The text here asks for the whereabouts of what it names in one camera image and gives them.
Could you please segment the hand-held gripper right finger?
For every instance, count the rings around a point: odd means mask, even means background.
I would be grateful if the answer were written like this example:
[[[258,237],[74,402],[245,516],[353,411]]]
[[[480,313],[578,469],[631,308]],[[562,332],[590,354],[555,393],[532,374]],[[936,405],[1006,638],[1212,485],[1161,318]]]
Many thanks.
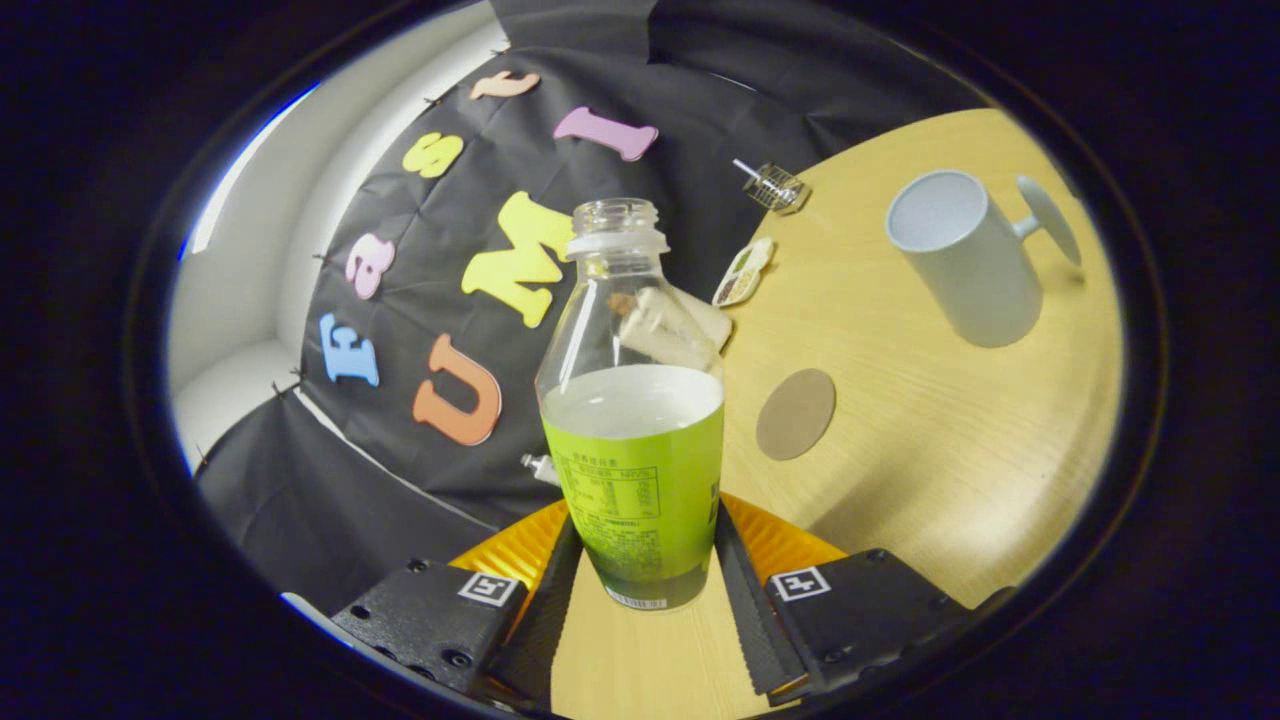
[[[884,548],[845,552],[754,503],[719,498],[716,552],[755,693],[769,705],[860,691],[984,620]]]

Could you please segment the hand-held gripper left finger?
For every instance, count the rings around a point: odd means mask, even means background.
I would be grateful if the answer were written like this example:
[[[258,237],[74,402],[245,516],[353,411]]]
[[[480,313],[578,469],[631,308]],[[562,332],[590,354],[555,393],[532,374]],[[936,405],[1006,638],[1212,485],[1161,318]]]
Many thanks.
[[[332,616],[357,650],[472,700],[552,711],[582,543],[552,503],[449,562],[411,559]]]

